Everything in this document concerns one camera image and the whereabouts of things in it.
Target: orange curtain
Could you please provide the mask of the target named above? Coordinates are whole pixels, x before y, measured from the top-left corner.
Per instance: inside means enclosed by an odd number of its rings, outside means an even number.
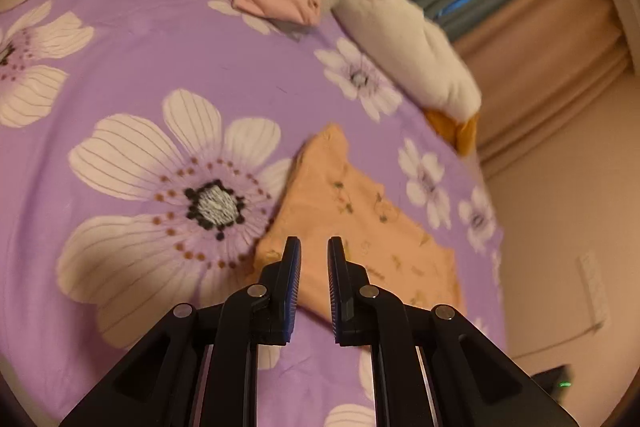
[[[454,47],[482,90],[478,153],[487,176],[631,67],[612,0],[513,0]]]

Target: power strip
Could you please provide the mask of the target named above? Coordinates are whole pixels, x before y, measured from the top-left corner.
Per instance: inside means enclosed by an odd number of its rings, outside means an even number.
[[[587,289],[594,327],[601,330],[610,325],[611,314],[600,266],[593,252],[587,252],[578,257],[578,265]]]

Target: beige wall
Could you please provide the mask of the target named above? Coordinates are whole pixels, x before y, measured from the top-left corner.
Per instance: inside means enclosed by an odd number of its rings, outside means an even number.
[[[640,78],[626,76],[569,125],[488,181],[505,229],[509,354],[591,324],[577,257],[593,251],[609,328],[518,360],[528,373],[571,363],[565,407],[596,427],[640,365]]]

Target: silver screw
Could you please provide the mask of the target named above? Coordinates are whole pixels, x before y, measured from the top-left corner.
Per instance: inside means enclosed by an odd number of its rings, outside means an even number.
[[[193,308],[191,307],[190,304],[178,304],[174,308],[174,315],[179,319],[183,319],[191,315],[192,311],[193,311]]]
[[[246,292],[252,297],[264,297],[267,295],[267,286],[262,284],[252,284],[247,288]]]
[[[436,308],[436,316],[444,321],[450,321],[456,316],[456,311],[451,306],[441,304]]]
[[[377,286],[366,284],[362,288],[360,288],[360,295],[362,295],[363,297],[374,299],[378,295],[380,295],[380,290]]]

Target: floral bedsheet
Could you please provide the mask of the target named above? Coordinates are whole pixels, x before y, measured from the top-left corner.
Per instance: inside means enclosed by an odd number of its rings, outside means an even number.
[[[331,17],[295,42],[229,0],[29,0],[0,28],[0,350],[53,416],[172,305],[238,287],[330,121],[455,250],[468,318],[504,347],[488,198]],[[367,357],[298,313],[260,348],[258,424],[373,425]]]

